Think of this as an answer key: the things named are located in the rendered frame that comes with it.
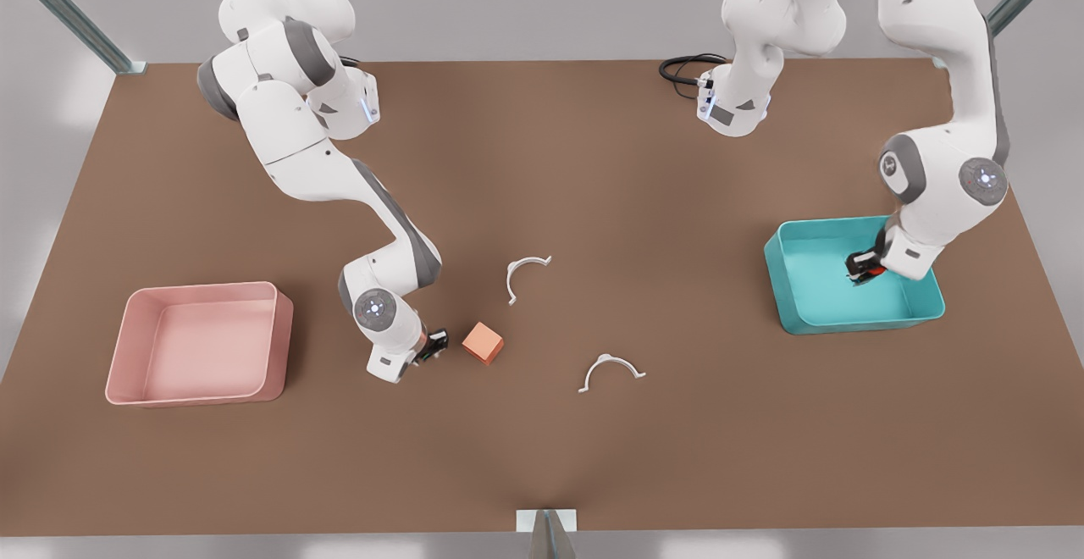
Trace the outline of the pink storage box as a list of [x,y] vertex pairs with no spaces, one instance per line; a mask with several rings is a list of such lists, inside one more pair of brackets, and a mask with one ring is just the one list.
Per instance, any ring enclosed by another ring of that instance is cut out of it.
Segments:
[[293,315],[291,298],[267,281],[132,292],[106,401],[181,407],[275,400],[285,386]]

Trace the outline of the orange cube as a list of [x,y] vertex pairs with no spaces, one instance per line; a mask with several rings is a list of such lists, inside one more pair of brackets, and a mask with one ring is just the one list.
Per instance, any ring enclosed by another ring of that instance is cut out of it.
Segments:
[[472,332],[468,332],[462,342],[465,350],[473,358],[482,362],[485,366],[491,365],[504,344],[503,336],[493,332],[481,321],[473,326]]

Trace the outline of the white curved clip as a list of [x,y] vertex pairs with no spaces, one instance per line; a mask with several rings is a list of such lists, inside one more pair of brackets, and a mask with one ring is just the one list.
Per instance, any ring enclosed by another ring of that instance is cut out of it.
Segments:
[[528,290],[534,288],[539,283],[539,275],[542,268],[550,266],[553,257],[520,257],[512,259],[505,266],[505,289],[508,306],[515,306],[518,297],[522,295],[522,288]]
[[580,384],[579,389],[577,389],[577,393],[583,396],[583,394],[588,393],[589,390],[592,390],[595,386],[594,378],[599,375],[599,370],[603,370],[603,375],[612,375],[616,374],[616,370],[618,369],[624,370],[627,377],[633,380],[642,380],[647,375],[645,370],[638,368],[635,363],[628,361],[625,358],[615,356],[610,353],[603,353],[594,359],[594,361],[590,363],[588,368],[584,370],[584,374],[582,375],[582,382]]

